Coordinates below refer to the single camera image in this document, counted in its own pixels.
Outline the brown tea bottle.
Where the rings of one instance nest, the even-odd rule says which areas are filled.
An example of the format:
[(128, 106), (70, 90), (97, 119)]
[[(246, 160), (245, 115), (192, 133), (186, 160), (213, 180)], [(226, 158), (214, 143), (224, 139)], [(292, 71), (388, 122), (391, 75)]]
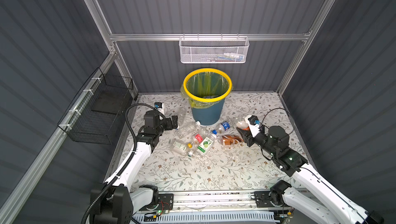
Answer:
[(224, 146), (230, 146), (239, 143), (243, 143), (243, 139), (238, 135), (229, 134), (229, 135), (223, 135), (220, 138), (220, 144)]

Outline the blue label bottle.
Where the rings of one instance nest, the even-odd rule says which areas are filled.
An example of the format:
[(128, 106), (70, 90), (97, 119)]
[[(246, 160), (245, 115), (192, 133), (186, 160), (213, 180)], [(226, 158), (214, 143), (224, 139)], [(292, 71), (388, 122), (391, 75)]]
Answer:
[(233, 126), (233, 121), (231, 119), (224, 120), (220, 124), (216, 126), (216, 128), (212, 131), (213, 134), (219, 135), (226, 133), (229, 131)]

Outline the orange label bottle orange cap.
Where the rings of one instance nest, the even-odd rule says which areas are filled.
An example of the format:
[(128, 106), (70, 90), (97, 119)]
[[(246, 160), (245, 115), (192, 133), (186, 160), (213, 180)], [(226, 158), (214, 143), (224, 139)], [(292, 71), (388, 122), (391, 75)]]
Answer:
[(231, 118), (232, 125), (242, 130), (249, 130), (249, 124), (245, 121), (245, 117), (240, 114)]

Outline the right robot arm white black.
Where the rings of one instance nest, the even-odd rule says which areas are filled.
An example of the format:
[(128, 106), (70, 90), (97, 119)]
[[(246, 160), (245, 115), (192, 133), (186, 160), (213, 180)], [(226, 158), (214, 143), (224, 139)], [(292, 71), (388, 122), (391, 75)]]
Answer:
[(290, 206), (318, 224), (384, 223), (384, 218), (379, 213), (368, 212), (353, 202), (321, 176), (305, 157), (291, 149), (290, 135), (284, 128), (266, 127), (257, 116), (247, 115), (237, 131), (249, 147), (256, 144), (264, 153), (265, 159), (273, 162), (278, 169), (316, 197), (316, 200), (312, 200), (290, 183), (280, 180), (270, 188), (267, 197), (274, 206)]

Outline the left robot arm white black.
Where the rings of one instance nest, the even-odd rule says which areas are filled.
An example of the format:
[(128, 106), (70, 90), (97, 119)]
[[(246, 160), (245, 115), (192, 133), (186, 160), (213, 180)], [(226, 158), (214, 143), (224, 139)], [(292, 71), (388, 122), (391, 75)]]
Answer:
[(143, 207), (158, 205), (159, 191), (156, 186), (142, 185), (133, 192), (131, 187), (140, 168), (158, 145), (160, 136), (165, 131), (176, 129), (178, 119), (177, 116), (165, 117), (162, 102), (148, 108), (144, 126), (137, 134), (130, 130), (134, 145), (128, 156), (105, 182), (91, 190), (90, 204), (81, 223), (129, 224)]

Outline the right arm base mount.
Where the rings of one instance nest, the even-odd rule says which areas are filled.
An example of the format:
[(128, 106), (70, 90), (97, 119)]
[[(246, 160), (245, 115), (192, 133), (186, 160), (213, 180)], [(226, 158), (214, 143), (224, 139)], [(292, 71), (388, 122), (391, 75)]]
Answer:
[(284, 191), (255, 191), (250, 198), (255, 201), (258, 208), (289, 208), (283, 200)]

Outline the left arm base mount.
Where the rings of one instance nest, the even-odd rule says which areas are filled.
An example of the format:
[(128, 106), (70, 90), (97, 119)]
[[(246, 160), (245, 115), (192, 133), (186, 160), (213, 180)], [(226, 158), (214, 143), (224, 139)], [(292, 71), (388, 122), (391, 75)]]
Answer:
[(139, 211), (165, 211), (169, 212), (173, 210), (174, 194), (160, 193), (157, 197), (157, 201), (152, 205), (146, 205)]

